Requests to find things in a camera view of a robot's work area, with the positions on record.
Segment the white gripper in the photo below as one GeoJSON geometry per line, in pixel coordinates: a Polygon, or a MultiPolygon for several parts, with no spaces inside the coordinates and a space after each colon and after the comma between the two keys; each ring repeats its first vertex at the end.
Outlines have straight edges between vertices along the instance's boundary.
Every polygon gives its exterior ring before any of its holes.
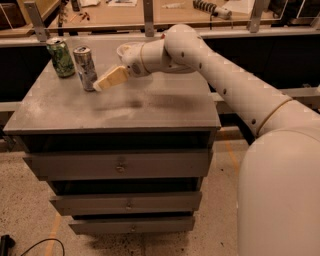
{"type": "Polygon", "coordinates": [[[109,68],[93,83],[93,88],[98,92],[107,90],[113,86],[126,82],[129,78],[129,74],[133,77],[148,76],[149,72],[145,68],[142,60],[142,48],[136,57],[129,57],[122,61],[127,69],[124,66],[113,66],[109,68]]]}

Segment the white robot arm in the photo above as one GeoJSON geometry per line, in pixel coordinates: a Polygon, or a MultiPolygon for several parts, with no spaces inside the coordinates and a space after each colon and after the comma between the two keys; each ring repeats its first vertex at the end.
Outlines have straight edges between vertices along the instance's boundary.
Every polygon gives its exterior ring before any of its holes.
{"type": "Polygon", "coordinates": [[[320,115],[214,52],[190,26],[126,43],[101,91],[153,72],[199,72],[255,136],[239,172],[238,256],[320,256],[320,115]]]}

